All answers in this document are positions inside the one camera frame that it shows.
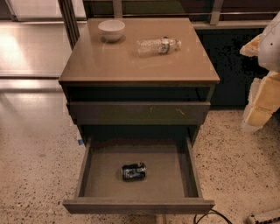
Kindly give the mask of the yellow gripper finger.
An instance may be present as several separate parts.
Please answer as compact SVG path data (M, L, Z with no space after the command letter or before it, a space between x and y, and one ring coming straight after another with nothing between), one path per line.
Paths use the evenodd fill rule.
M243 112L241 129L246 132L256 132L260 130L271 117L271 113L247 105Z
M248 57L257 56L260 38L261 34L252 38L246 45L241 48L240 54Z

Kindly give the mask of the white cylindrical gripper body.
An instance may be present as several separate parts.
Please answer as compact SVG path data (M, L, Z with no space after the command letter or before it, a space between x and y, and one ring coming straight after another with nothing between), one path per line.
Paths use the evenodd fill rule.
M276 112L280 108L280 73L270 71L262 79L254 78L248 103L271 113Z

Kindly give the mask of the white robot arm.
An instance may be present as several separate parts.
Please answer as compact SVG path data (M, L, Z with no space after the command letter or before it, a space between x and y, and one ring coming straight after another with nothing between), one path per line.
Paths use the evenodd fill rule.
M241 48L240 54L256 56L258 65L269 71L262 79L253 79L242 116L242 130L256 132L280 108L280 12Z

